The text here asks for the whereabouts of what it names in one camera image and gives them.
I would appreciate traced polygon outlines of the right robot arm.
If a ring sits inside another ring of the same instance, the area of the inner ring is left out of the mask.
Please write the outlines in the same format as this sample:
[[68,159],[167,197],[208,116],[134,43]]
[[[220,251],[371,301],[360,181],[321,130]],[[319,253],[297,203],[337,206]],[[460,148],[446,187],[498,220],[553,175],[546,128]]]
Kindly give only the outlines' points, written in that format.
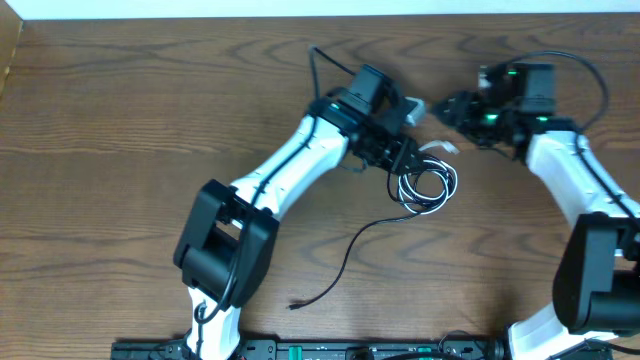
[[639,332],[639,204],[599,163],[583,132],[556,113],[555,69],[512,61],[486,67],[474,91],[436,103],[434,116],[478,147],[505,144],[546,186],[571,236],[552,301],[507,330],[511,359],[561,359],[587,348],[613,349]]

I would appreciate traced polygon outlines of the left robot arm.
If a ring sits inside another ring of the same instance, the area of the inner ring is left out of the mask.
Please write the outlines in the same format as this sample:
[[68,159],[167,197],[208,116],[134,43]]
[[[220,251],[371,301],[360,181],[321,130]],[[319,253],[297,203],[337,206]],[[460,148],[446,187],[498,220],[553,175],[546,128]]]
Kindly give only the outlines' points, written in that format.
[[364,65],[347,87],[316,95],[294,134],[264,163],[197,193],[173,255],[192,301],[193,359],[227,359],[240,343],[242,307],[264,280],[280,222],[348,152],[392,174],[409,169],[414,143],[401,130],[426,114],[379,70]]

